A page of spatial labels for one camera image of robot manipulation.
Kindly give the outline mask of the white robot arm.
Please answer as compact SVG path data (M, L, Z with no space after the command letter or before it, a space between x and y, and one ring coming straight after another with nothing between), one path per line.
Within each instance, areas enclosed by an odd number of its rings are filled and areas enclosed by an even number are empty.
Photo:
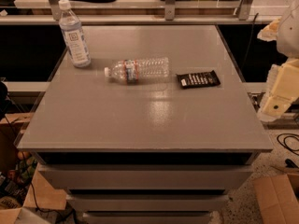
M257 116L263 122L279 119L299 98L299 0L294 0L282 17L258 34L260 39L276 39L277 50L287 57L268 72L265 94Z

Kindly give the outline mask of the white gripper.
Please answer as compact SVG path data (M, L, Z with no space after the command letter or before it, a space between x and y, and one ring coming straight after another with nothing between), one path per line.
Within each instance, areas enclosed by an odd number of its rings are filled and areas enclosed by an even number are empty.
M262 122L279 119L299 98L299 59L289 58L281 66L273 64L269 74L273 79L270 94L263 96L257 112Z

